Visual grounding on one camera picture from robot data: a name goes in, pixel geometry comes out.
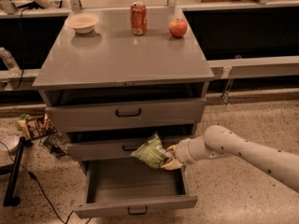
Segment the drawer front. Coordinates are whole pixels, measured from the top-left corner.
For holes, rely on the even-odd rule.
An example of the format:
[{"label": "drawer front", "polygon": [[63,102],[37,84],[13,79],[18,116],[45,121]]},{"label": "drawer front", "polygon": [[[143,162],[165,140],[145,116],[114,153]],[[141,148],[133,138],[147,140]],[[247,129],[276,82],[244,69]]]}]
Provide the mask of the drawer front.
[{"label": "drawer front", "polygon": [[[189,136],[173,136],[162,138],[164,148],[177,144],[180,140]],[[69,143],[66,148],[75,161],[109,160],[129,158],[131,153],[137,150],[150,137],[122,140],[107,140],[84,143]]]},{"label": "drawer front", "polygon": [[201,98],[48,107],[46,111],[59,132],[71,133],[195,123],[205,103]]},{"label": "drawer front", "polygon": [[189,194],[185,175],[184,169],[150,169],[135,158],[91,161],[84,204],[75,212],[87,218],[193,208],[197,197]]}]

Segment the speckled floor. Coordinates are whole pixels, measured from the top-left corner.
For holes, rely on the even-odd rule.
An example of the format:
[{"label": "speckled floor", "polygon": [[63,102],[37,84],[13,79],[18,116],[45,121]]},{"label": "speckled floor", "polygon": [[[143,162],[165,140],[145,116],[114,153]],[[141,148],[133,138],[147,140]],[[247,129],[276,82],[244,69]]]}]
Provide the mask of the speckled floor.
[{"label": "speckled floor", "polygon": [[[0,140],[16,130],[21,113],[37,115],[43,107],[2,107]],[[224,105],[218,95],[208,95],[197,133],[212,124],[223,125],[253,142],[299,155],[299,90],[232,93]],[[11,163],[0,152],[0,165]],[[82,202],[85,178],[70,157],[56,159],[35,142],[24,150],[22,164],[36,174],[63,221]],[[198,196],[193,209],[134,217],[93,218],[90,223],[299,223],[299,194],[237,157],[199,161],[187,168],[190,193]],[[0,176],[0,202],[4,200],[8,175]],[[62,223],[44,199],[37,183],[22,169],[15,194],[21,203],[0,206],[1,224]],[[68,223],[86,223],[73,214]]]}]

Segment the black stand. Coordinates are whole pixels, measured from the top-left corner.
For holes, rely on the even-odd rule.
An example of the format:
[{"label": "black stand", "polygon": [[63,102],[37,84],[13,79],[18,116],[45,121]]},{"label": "black stand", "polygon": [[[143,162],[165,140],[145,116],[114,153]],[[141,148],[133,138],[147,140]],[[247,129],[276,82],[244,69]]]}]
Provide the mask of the black stand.
[{"label": "black stand", "polygon": [[0,167],[0,175],[10,174],[10,179],[7,186],[7,194],[6,198],[4,199],[3,206],[16,206],[20,203],[21,199],[19,197],[13,197],[13,193],[16,187],[19,169],[21,165],[21,156],[24,149],[24,146],[31,146],[32,143],[30,141],[26,141],[24,137],[20,138],[18,149],[16,153],[16,159],[13,164],[6,165]]}]

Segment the drawer handle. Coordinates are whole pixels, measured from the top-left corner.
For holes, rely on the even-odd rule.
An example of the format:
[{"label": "drawer handle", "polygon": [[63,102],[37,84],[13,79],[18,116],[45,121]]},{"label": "drawer handle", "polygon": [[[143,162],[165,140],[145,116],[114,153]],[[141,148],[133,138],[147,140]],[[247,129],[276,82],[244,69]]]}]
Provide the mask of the drawer handle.
[{"label": "drawer handle", "polygon": [[130,209],[130,207],[128,207],[128,214],[129,215],[135,215],[135,216],[137,216],[137,215],[145,215],[145,214],[147,214],[148,213],[148,207],[146,206],[145,207],[145,210],[144,210],[144,212],[141,212],[141,213],[137,213],[137,212],[132,212],[131,211],[131,209]]},{"label": "drawer handle", "polygon": [[141,108],[138,108],[138,110],[135,113],[129,113],[129,112],[120,112],[119,110],[115,111],[115,115],[117,117],[136,117],[141,115]]},{"label": "drawer handle", "polygon": [[125,146],[122,146],[122,150],[123,151],[135,151],[135,150],[138,150],[138,147],[125,147]]}]

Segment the gray tabletop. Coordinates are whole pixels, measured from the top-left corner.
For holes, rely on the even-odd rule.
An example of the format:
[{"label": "gray tabletop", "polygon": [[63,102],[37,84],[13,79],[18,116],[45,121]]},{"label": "gray tabletop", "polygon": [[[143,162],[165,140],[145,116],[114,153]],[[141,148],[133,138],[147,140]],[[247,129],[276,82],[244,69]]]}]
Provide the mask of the gray tabletop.
[{"label": "gray tabletop", "polygon": [[169,34],[180,8],[148,8],[148,31],[131,32],[130,9],[82,12],[96,14],[94,31],[76,34],[63,27],[36,81],[36,89],[77,89],[208,81],[214,76],[192,30],[176,39]]}]

